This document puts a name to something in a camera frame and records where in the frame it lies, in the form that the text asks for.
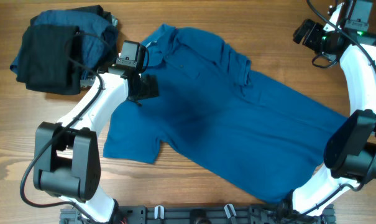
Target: black mounting base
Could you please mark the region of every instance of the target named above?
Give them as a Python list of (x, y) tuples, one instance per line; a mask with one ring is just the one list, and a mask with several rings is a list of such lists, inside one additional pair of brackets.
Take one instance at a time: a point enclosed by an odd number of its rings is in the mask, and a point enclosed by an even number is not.
[[(285, 223), (287, 219), (280, 222), (270, 217), (269, 211), (262, 210), (261, 205), (251, 205), (246, 207), (234, 207), (236, 211), (235, 224), (279, 224)], [(126, 224), (198, 224), (192, 219), (192, 214), (198, 210), (206, 215), (211, 224), (231, 224), (227, 218), (224, 207), (165, 207), (164, 219), (154, 218), (154, 208), (145, 206), (120, 206), (119, 210), (125, 216)], [(61, 209), (59, 224), (84, 224), (75, 209)], [(336, 217), (333, 205), (329, 205), (323, 211), (323, 215), (316, 217), (311, 222), (291, 222), (291, 224), (336, 224)]]

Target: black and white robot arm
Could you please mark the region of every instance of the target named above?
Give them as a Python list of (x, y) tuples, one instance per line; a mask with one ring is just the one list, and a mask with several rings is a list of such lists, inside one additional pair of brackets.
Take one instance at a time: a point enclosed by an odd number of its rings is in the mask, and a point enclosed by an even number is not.
[[(370, 1), (346, 0), (333, 8), (330, 21), (354, 35), (376, 64), (376, 35), (366, 33), (367, 28), (364, 28), (368, 27), (371, 6)], [(342, 185), (358, 187), (373, 161), (376, 144), (367, 140), (371, 134), (376, 137), (376, 72), (363, 51), (343, 39), (330, 25), (322, 26), (306, 20), (294, 34), (295, 42), (300, 43), (302, 38), (305, 38), (303, 44), (319, 56), (331, 63), (340, 63), (351, 103), (351, 116), (328, 142), (324, 165), (304, 186), (290, 195), (289, 211), (317, 217), (328, 204), (349, 190), (341, 188)], [(145, 51), (145, 47), (138, 43), (124, 43), (116, 63), (99, 74), (103, 81), (100, 96), (34, 165), (36, 189), (74, 202), (79, 210), (84, 211), (83, 214), (88, 214), (89, 217), (85, 218), (94, 223), (122, 221), (117, 202), (99, 186), (101, 168), (97, 137), (117, 106), (142, 84), (139, 71), (143, 67)], [(71, 112), (56, 124), (42, 123), (39, 126), (35, 152), (76, 117), (93, 99), (98, 88), (100, 82), (97, 77), (93, 87)], [(58, 157), (56, 151), (67, 147), (73, 148), (72, 159)], [(376, 159), (367, 182), (371, 179), (376, 179)]]

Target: white arm segment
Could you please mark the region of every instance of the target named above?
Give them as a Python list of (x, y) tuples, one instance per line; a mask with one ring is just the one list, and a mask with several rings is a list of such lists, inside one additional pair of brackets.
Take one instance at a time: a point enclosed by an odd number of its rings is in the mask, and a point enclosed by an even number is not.
[[(376, 47), (362, 46), (376, 62)], [(366, 56), (357, 46), (350, 45), (342, 55), (340, 64), (347, 79), (351, 114), (355, 110), (365, 109), (371, 109), (376, 114), (376, 76)], [(293, 192), (293, 209), (300, 213), (308, 211), (330, 196), (339, 188), (340, 184), (351, 184), (353, 187), (359, 185), (356, 180), (334, 179), (331, 177), (330, 170), (323, 164), (304, 186)], [(321, 206), (319, 210), (315, 210), (308, 215), (321, 215), (327, 205), (348, 190), (349, 188), (344, 188)]]
[[(81, 129), (89, 128), (96, 131), (97, 137), (102, 131), (104, 125), (109, 121), (113, 111), (128, 97), (127, 80), (110, 73), (100, 74), (104, 83), (104, 89), (98, 99), (91, 105), (88, 111), (83, 115), (82, 119), (76, 122), (71, 128)], [(94, 85), (81, 99), (81, 101), (66, 116), (58, 120), (62, 122), (62, 126), (66, 126), (72, 119), (88, 104), (94, 97), (99, 88), (99, 80), (95, 79)], [(95, 191), (93, 198), (86, 203), (77, 202), (74, 198), (60, 197), (64, 201), (76, 202), (82, 209), (91, 215), (97, 222), (105, 223), (111, 218), (114, 200), (106, 195), (101, 186)]]
[[(113, 111), (128, 97), (127, 80), (120, 75), (104, 73), (100, 74), (103, 80), (103, 87), (100, 96), (90, 106), (88, 111), (83, 115), (80, 121), (76, 122), (71, 128), (80, 130), (81, 128), (89, 128), (96, 131), (99, 136), (106, 122), (109, 121)], [(72, 119), (88, 104), (94, 97), (99, 88), (99, 80), (95, 79), (94, 85), (81, 99), (81, 101), (64, 117), (58, 120), (62, 126), (66, 126)]]

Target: blue cloth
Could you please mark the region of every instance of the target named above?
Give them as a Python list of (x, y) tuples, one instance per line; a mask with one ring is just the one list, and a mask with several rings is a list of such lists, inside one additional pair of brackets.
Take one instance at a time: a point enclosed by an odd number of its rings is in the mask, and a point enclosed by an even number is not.
[(174, 150), (266, 202), (308, 181), (346, 120), (250, 69), (222, 38), (162, 25), (143, 42), (160, 96), (126, 101), (111, 117), (104, 157), (153, 163)]
[[(119, 31), (106, 19), (90, 12), (49, 10), (42, 12), (34, 21), (34, 26), (51, 24), (55, 26), (78, 26), (80, 32), (96, 34), (102, 37), (110, 46), (116, 45)], [(83, 36), (82, 59), (83, 63), (94, 68), (110, 49), (95, 37)], [(10, 69), (17, 74), (18, 56), (12, 62)], [(81, 78), (85, 79), (89, 71), (84, 71)]]

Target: wood grain tabletop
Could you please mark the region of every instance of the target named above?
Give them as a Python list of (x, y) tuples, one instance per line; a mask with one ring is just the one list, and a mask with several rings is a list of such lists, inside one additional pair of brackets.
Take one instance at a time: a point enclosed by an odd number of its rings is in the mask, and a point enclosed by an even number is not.
[[(332, 0), (313, 0), (327, 13)], [(0, 1), (0, 223), (58, 223), (59, 207), (32, 208), (19, 196), (21, 177), (33, 158), (34, 136), (42, 121), (56, 122), (86, 92), (60, 96), (25, 89), (9, 65), (21, 46), (30, 18), (49, 9), (100, 4), (118, 19), (123, 40), (142, 41), (161, 24), (196, 27), (220, 35), (260, 71), (304, 95), (349, 115), (345, 76), (339, 66), (328, 70), (311, 65), (314, 53), (292, 41), (304, 19), (320, 20), (304, 1)], [(376, 32), (376, 1), (370, 18)], [(109, 125), (99, 135), (102, 155)], [(101, 156), (100, 184), (120, 205), (248, 205), (260, 203), (210, 171), (162, 144), (154, 165)], [(35, 190), (27, 181), (28, 198), (38, 203), (58, 201)], [(335, 201), (338, 224), (376, 223), (376, 180), (361, 192), (348, 192)]]

